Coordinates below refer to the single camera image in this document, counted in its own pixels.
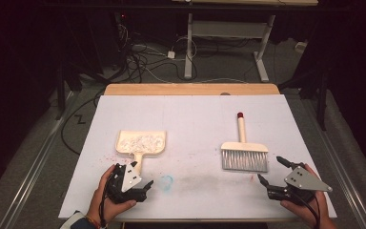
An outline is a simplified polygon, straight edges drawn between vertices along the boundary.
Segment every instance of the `desk leg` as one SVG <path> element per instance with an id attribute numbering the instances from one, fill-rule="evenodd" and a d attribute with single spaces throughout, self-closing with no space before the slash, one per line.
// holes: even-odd
<path id="1" fill-rule="evenodd" d="M 186 64 L 184 68 L 185 79 L 192 78 L 192 61 L 193 61 L 192 38 L 193 38 L 193 14 L 189 13 L 189 20 L 187 24 Z"/>
<path id="2" fill-rule="evenodd" d="M 273 28 L 273 22 L 275 21 L 275 15 L 271 15 L 269 18 L 269 22 L 266 25 L 266 28 L 264 29 L 263 32 L 263 37 L 261 40 L 261 47 L 259 52 L 254 52 L 254 61 L 256 63 L 259 75 L 260 75 L 260 79 L 262 82 L 269 82 L 269 77 L 267 76 L 267 72 L 266 72 L 266 68 L 264 67 L 263 64 L 263 53 L 266 49 L 267 46 L 267 42 L 269 41 L 269 36 L 270 36 L 270 32 L 272 31 Z"/>

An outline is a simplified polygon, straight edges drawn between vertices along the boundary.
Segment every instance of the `dustpan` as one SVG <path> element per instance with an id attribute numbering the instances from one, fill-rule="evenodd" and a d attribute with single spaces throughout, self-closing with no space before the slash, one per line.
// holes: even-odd
<path id="1" fill-rule="evenodd" d="M 224 142 L 221 146 L 222 168 L 225 170 L 268 172 L 269 150 L 263 144 L 246 142 L 243 113 L 237 114 L 239 142 Z"/>
<path id="2" fill-rule="evenodd" d="M 141 174 L 142 158 L 156 156 L 165 149 L 166 132 L 120 131 L 115 143 L 115 150 L 120 154 L 134 155 L 137 162 L 134 169 Z"/>

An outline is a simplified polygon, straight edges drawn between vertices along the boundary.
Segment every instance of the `brush bristles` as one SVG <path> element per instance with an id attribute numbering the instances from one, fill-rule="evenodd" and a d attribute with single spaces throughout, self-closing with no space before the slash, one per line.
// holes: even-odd
<path id="1" fill-rule="evenodd" d="M 268 172 L 267 153 L 256 151 L 222 151 L 222 168 L 251 172 Z"/>

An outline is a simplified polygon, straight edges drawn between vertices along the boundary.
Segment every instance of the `white dustpan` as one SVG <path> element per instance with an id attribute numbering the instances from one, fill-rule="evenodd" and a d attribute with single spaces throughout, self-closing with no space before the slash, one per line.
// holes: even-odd
<path id="1" fill-rule="evenodd" d="M 141 174 L 144 155 L 159 155 L 165 149 L 166 132 L 120 131 L 115 143 L 115 150 L 120 154 L 133 154 L 137 162 L 134 169 Z"/>

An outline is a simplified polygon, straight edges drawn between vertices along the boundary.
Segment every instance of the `dustpan handle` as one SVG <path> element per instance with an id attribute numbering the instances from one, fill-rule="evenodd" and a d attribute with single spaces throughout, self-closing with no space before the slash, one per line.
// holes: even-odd
<path id="1" fill-rule="evenodd" d="M 239 131 L 239 142 L 246 143 L 245 119 L 243 113 L 237 114 L 237 127 Z"/>
<path id="2" fill-rule="evenodd" d="M 141 175 L 141 167 L 142 167 L 142 154 L 140 153 L 135 153 L 134 154 L 134 161 L 136 161 L 136 165 L 133 167 L 135 169 L 135 171 Z"/>

